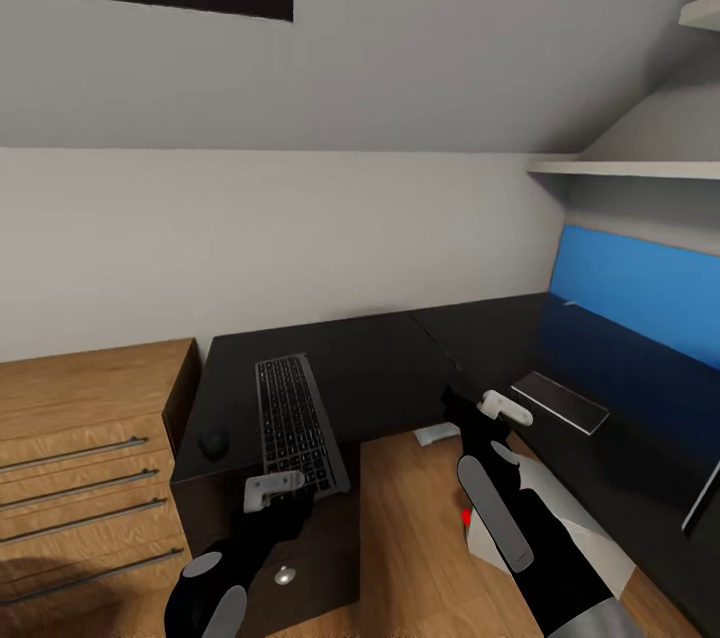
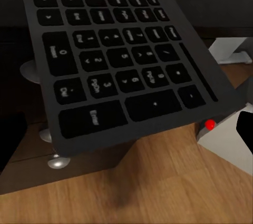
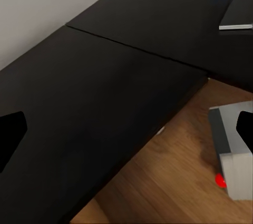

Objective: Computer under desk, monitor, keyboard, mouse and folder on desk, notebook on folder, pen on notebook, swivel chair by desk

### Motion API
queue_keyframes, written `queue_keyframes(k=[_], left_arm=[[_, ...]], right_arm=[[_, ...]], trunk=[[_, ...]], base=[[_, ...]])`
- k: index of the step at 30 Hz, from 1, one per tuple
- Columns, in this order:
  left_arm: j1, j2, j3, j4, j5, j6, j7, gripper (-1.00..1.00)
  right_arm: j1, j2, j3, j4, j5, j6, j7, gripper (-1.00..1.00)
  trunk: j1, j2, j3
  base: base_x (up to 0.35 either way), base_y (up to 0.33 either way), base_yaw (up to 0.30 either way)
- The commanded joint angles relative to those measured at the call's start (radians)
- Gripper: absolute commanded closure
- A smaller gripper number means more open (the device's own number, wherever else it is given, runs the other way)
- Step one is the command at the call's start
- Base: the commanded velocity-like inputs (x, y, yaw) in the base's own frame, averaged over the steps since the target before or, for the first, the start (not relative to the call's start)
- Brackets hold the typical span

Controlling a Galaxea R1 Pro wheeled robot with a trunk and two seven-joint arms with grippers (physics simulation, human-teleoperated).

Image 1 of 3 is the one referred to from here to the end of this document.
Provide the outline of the monitor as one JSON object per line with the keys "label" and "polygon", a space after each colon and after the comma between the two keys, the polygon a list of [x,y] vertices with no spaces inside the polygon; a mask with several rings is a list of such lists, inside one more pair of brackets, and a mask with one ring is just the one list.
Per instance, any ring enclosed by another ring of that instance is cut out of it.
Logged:
{"label": "monitor", "polygon": [[691,545],[720,555],[720,463],[681,527]]}

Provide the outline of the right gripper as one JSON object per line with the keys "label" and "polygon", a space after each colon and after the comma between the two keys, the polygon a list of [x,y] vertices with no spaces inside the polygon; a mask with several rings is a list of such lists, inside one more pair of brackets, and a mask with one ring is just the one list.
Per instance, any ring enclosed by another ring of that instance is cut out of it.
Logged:
{"label": "right gripper", "polygon": [[465,430],[471,425],[476,425],[477,423],[490,427],[501,439],[505,439],[505,437],[509,435],[508,430],[510,430],[510,428],[506,422],[499,418],[492,419],[482,414],[479,408],[476,408],[476,404],[462,395],[454,393],[451,386],[447,386],[440,402],[446,407],[444,418],[460,428],[460,436],[462,436]]}

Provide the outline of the notebook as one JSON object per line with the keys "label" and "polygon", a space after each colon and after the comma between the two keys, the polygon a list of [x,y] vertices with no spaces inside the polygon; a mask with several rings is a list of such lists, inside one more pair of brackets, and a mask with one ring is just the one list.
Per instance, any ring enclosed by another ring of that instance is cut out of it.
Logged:
{"label": "notebook", "polygon": [[536,372],[514,384],[512,389],[586,435],[591,435],[610,414],[608,409]]}

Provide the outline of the mouse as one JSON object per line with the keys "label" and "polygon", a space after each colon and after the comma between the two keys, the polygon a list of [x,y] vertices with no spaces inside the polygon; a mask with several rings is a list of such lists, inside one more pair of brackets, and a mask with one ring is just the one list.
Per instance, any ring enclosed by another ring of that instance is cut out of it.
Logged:
{"label": "mouse", "polygon": [[206,430],[197,434],[197,440],[201,449],[207,455],[220,454],[228,444],[228,434],[217,426],[207,427]]}

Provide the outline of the keyboard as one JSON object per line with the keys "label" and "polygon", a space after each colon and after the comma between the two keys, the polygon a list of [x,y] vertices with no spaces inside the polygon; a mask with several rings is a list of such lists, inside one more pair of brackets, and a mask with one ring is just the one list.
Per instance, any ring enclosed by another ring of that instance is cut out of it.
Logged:
{"label": "keyboard", "polygon": [[271,501],[314,501],[351,489],[306,354],[256,364],[264,475],[300,471],[302,487],[271,493]]}

